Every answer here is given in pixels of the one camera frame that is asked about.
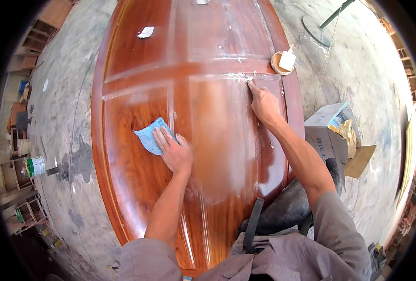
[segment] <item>white paper scrap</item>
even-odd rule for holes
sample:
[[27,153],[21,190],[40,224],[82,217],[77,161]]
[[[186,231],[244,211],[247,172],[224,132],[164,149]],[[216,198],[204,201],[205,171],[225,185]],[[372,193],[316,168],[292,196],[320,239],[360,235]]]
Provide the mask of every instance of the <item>white paper scrap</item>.
[[154,26],[146,26],[142,30],[141,34],[138,35],[139,38],[148,38],[150,35],[152,35],[153,30],[155,29]]

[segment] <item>glossy varnished wood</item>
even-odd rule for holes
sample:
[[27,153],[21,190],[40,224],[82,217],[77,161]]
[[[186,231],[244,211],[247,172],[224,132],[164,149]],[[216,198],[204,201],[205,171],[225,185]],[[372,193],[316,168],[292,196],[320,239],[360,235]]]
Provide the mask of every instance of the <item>glossy varnished wood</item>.
[[[137,38],[155,26],[150,38]],[[275,137],[253,114],[245,76],[266,86],[301,135],[297,76],[270,67],[288,49],[268,0],[124,0],[106,31],[94,76],[92,142],[100,191],[121,244],[144,235],[171,172],[134,130],[162,117],[194,148],[177,237],[183,273],[228,256],[257,196],[265,206],[293,177]]]

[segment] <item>forearm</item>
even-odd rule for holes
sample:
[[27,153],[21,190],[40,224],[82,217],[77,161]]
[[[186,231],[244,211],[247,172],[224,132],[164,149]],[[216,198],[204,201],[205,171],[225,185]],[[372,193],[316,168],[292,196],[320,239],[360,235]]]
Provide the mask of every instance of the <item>forearm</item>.
[[320,194],[336,190],[327,166],[316,150],[283,117],[280,116],[266,126],[280,142],[289,165],[308,195],[312,209]]
[[178,222],[189,175],[190,171],[173,174],[150,214],[144,238],[160,239],[176,248]]

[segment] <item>white bucket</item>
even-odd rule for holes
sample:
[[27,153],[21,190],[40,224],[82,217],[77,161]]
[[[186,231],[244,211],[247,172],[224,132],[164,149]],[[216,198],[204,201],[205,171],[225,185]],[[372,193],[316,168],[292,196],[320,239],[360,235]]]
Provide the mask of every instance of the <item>white bucket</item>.
[[45,173],[45,162],[42,155],[38,157],[27,158],[26,166],[28,169],[28,175],[30,177]]
[[17,155],[22,156],[31,153],[31,140],[29,138],[17,140]]

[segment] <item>glue bottle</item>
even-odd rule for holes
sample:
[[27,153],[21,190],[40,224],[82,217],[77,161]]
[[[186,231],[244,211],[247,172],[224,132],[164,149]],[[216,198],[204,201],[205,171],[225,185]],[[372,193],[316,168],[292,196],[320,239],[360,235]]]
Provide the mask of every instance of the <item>glue bottle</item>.
[[279,67],[286,71],[292,71],[295,63],[295,54],[292,53],[292,45],[288,51],[283,51],[281,59],[278,64]]

